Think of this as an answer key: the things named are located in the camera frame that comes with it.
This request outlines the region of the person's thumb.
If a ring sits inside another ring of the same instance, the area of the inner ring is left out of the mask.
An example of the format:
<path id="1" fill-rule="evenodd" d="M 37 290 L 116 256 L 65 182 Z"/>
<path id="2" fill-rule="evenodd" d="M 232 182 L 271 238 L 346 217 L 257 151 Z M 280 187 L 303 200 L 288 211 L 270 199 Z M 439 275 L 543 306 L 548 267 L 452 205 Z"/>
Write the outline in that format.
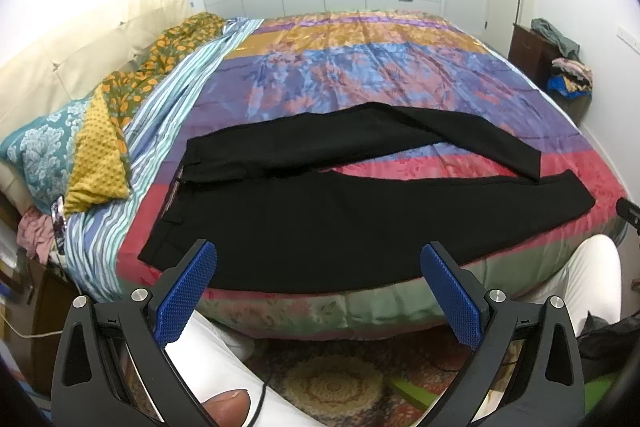
<path id="1" fill-rule="evenodd" d="M 229 390 L 202 403 L 220 427 L 242 427 L 250 411 L 250 395 L 245 389 Z"/>

